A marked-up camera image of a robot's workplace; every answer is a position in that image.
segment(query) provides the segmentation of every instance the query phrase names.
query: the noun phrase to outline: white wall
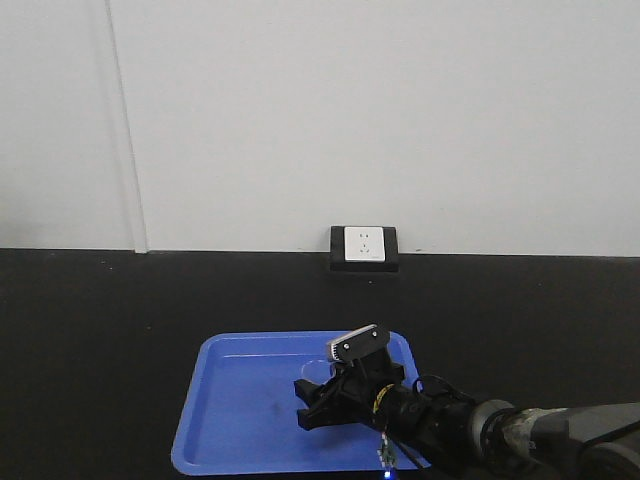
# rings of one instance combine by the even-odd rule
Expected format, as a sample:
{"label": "white wall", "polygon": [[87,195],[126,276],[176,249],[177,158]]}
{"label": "white wall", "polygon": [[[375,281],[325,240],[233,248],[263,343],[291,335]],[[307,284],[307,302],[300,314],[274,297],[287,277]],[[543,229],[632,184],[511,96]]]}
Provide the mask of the white wall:
{"label": "white wall", "polygon": [[640,255],[640,2],[112,4],[152,249]]}
{"label": "white wall", "polygon": [[144,250],[104,2],[2,1],[0,52],[0,248]]}
{"label": "white wall", "polygon": [[640,255],[640,2],[0,2],[0,246]]}

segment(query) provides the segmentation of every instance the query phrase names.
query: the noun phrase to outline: white outlet faceplate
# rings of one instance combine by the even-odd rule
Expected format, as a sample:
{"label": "white outlet faceplate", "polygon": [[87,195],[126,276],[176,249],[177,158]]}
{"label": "white outlet faceplate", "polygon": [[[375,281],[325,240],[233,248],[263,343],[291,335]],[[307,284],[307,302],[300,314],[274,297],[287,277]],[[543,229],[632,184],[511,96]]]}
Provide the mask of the white outlet faceplate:
{"label": "white outlet faceplate", "polygon": [[347,262],[384,262],[382,227],[344,227],[344,259]]}

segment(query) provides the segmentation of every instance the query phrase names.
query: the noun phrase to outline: wire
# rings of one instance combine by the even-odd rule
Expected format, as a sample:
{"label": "wire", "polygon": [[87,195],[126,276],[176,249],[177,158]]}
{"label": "wire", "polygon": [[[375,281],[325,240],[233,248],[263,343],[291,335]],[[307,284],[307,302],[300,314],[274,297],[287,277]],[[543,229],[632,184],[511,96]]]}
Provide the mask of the wire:
{"label": "wire", "polygon": [[[443,393],[450,393],[452,394],[455,398],[457,398],[458,400],[467,400],[467,401],[474,401],[473,397],[471,395],[468,395],[466,393],[464,393],[461,390],[458,390],[457,388],[455,388],[453,385],[451,385],[449,382],[447,382],[444,378],[439,377],[438,375],[420,375],[418,378],[415,379],[415,381],[413,382],[413,394],[418,396],[418,395],[424,395],[427,397],[435,397],[438,394],[429,394],[427,392],[425,392],[425,380],[430,380],[433,383],[437,383],[438,385],[440,385],[441,387],[444,388],[444,392]],[[422,391],[418,390],[418,383],[422,383]]]}
{"label": "wire", "polygon": [[373,402],[372,410],[374,414],[378,413],[378,410],[380,410],[380,404],[382,403],[382,399],[387,394],[387,392],[391,390],[393,387],[394,387],[394,384],[390,383],[389,385],[387,385],[386,387],[384,387],[382,390],[378,392],[378,395],[376,395],[376,401]]}
{"label": "wire", "polygon": [[407,457],[409,461],[415,465],[415,467],[418,469],[418,472],[420,472],[421,475],[427,477],[428,468],[420,463],[420,460],[418,460],[418,458],[413,453],[411,453],[403,443],[391,437],[388,433],[387,437],[389,437],[391,441],[396,445],[396,447],[398,447],[398,449],[404,454],[404,456]]}

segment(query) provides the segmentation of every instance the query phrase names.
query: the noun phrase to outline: robotic arm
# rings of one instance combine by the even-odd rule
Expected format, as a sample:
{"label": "robotic arm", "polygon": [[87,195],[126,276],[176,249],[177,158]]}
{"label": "robotic arm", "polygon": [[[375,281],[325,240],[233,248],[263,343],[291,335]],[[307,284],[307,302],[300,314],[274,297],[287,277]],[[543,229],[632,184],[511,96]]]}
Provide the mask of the robotic arm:
{"label": "robotic arm", "polygon": [[567,480],[640,480],[640,403],[519,410],[434,375],[407,388],[389,340],[388,330],[368,325],[329,342],[332,378],[294,382],[308,407],[298,410],[300,427],[363,423],[456,477],[482,466],[517,478],[542,463]]}

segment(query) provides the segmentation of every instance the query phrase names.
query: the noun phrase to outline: blue tray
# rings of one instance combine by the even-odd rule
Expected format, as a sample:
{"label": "blue tray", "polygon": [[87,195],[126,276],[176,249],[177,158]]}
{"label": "blue tray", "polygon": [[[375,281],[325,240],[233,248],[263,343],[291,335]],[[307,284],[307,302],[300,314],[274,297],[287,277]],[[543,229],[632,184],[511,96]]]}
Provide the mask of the blue tray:
{"label": "blue tray", "polygon": [[[187,475],[379,470],[380,434],[363,425],[310,432],[297,423],[305,408],[293,382],[330,378],[327,341],[345,332],[233,333],[200,349],[171,450]],[[418,376],[407,341],[396,333],[391,357]],[[399,453],[399,468],[415,468]]]}

